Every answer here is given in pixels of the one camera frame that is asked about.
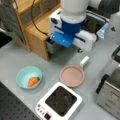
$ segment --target orange food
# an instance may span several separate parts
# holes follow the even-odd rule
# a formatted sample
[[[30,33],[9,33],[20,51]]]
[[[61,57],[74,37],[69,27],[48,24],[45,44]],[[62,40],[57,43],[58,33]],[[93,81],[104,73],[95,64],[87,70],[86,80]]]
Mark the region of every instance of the orange food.
[[[39,78],[38,77],[32,77],[28,81],[28,87],[34,86],[36,83],[38,83]]]

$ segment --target gray table surface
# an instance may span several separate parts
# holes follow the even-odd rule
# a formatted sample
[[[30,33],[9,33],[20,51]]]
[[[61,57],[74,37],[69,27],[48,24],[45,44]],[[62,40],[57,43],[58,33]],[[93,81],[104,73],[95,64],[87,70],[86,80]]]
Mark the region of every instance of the gray table surface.
[[[0,81],[35,113],[37,102],[59,81],[61,69],[66,65],[79,65],[87,55],[90,60],[84,67],[85,81],[81,86],[73,89],[83,98],[83,106],[75,120],[116,120],[96,104],[95,93],[102,76],[105,73],[110,75],[118,65],[111,58],[116,47],[117,45],[108,40],[99,40],[91,52],[78,53],[78,48],[71,46],[68,49],[61,49],[47,62],[10,42],[0,49]],[[29,65],[40,68],[43,79],[36,89],[24,90],[16,84],[16,75],[19,70]]]

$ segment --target toaster control panel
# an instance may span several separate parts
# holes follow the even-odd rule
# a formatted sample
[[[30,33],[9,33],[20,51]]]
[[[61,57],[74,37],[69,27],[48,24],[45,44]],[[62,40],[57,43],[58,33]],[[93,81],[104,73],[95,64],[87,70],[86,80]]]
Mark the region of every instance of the toaster control panel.
[[[37,104],[35,110],[41,120],[52,120],[52,116],[39,103]]]

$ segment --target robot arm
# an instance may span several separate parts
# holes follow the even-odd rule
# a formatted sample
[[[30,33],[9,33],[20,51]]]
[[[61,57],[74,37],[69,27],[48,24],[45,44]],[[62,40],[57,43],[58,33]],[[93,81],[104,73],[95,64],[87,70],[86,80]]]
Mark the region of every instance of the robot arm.
[[[113,3],[117,5],[116,9],[111,9]],[[118,3],[119,0],[61,0],[61,9],[50,16],[51,40],[65,47],[74,44],[85,51],[91,51],[97,36],[83,30],[88,5],[114,13],[119,9]]]
[[[111,15],[120,10],[120,0],[90,0],[89,6]]]

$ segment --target black cable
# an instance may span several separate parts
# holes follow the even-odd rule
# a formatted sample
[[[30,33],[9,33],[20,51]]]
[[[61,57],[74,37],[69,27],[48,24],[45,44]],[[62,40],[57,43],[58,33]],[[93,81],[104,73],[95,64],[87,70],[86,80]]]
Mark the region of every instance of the black cable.
[[[32,6],[31,6],[31,19],[32,19],[32,23],[33,23],[33,25],[35,26],[35,28],[36,28],[40,33],[48,36],[48,33],[41,31],[41,30],[36,26],[36,24],[35,24],[35,22],[34,22],[34,18],[33,18],[33,7],[34,7],[34,3],[35,3],[35,0],[33,0]]]
[[[91,12],[89,12],[89,11],[86,11],[86,13],[89,13],[89,14],[95,15],[95,16],[101,18],[102,20],[104,20],[105,23],[108,23],[108,21],[107,21],[105,18],[103,18],[103,17],[101,17],[101,16],[99,16],[99,15],[97,15],[97,14],[95,14],[95,13],[91,13]]]

